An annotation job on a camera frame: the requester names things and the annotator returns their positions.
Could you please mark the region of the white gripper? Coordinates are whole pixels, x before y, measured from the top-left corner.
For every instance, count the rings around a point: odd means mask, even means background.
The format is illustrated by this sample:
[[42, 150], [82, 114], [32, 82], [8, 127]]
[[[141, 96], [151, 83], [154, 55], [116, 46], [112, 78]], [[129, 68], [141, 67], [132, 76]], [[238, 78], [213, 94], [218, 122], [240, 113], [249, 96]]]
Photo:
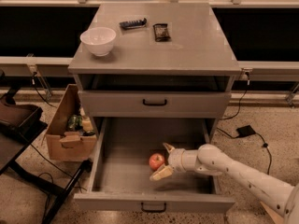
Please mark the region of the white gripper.
[[175, 172], [185, 173], [194, 171], [197, 162], [197, 150], [186, 150], [184, 148], [174, 148], [168, 143], [163, 143], [164, 148], [169, 153], [168, 164], [160, 166], [149, 178], [150, 181], [159, 181], [169, 177]]

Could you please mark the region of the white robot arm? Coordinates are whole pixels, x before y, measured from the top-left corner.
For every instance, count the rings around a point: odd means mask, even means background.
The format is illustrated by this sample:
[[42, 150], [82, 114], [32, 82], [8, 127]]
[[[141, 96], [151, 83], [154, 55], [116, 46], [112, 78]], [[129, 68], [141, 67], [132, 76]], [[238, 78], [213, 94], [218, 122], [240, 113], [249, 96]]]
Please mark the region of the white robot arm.
[[198, 149], [175, 148], [167, 143], [167, 165], [163, 164], [149, 178], [158, 181], [175, 172], [201, 175], [227, 174], [257, 199], [283, 217], [283, 224], [299, 224], [299, 185], [292, 186], [271, 175], [253, 169], [227, 156], [219, 148], [204, 144]]

